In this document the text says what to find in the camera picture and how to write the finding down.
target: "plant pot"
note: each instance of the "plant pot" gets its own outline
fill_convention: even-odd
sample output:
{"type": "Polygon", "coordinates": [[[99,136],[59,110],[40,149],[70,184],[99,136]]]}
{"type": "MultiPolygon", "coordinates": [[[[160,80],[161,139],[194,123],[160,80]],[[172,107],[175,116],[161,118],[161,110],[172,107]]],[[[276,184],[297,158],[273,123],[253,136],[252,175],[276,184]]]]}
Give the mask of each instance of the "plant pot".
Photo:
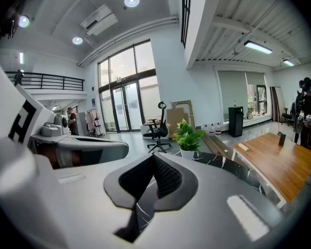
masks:
{"type": "Polygon", "coordinates": [[[194,151],[186,151],[186,150],[183,150],[182,148],[180,148],[181,150],[181,155],[182,155],[182,158],[185,158],[185,159],[188,159],[188,160],[192,160],[193,159],[193,155],[194,155],[194,151]]]}

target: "air conditioner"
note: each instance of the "air conditioner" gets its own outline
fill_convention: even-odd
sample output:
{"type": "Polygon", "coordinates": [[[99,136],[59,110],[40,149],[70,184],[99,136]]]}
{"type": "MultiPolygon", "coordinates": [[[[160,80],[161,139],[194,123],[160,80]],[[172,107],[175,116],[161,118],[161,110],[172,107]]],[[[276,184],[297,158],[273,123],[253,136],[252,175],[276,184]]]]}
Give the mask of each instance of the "air conditioner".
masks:
{"type": "Polygon", "coordinates": [[[88,35],[99,35],[101,32],[118,22],[114,13],[106,6],[92,12],[82,23],[88,35]]]}

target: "robotic hand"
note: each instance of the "robotic hand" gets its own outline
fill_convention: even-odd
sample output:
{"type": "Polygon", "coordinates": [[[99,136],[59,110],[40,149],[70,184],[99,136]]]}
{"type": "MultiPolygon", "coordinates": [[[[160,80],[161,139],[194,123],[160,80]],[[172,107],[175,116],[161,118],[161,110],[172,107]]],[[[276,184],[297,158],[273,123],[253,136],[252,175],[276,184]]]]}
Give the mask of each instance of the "robotic hand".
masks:
{"type": "Polygon", "coordinates": [[[307,115],[306,118],[303,120],[303,123],[305,125],[305,127],[309,127],[310,123],[311,123],[311,115],[307,115]]]}

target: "black cabinet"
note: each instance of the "black cabinet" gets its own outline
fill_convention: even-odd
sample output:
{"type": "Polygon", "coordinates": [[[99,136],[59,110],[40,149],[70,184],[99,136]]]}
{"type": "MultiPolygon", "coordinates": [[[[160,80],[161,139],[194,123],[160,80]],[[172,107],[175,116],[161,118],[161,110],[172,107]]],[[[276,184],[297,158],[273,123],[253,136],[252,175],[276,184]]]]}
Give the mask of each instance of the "black cabinet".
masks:
{"type": "Polygon", "coordinates": [[[243,131],[243,107],[229,107],[229,128],[228,134],[236,137],[241,136],[243,131]]]}

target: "chair backrest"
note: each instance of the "chair backrest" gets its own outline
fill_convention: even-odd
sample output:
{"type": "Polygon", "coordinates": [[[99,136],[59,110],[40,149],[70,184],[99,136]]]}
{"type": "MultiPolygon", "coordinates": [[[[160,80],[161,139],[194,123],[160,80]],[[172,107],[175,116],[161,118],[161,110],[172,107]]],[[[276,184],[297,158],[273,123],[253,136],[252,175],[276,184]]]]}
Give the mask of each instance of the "chair backrest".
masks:
{"type": "Polygon", "coordinates": [[[166,126],[166,120],[164,120],[164,115],[165,115],[165,109],[166,109],[166,104],[164,102],[159,102],[158,103],[158,108],[161,109],[161,121],[160,121],[160,131],[161,131],[161,136],[165,137],[168,135],[168,128],[166,126]]]}

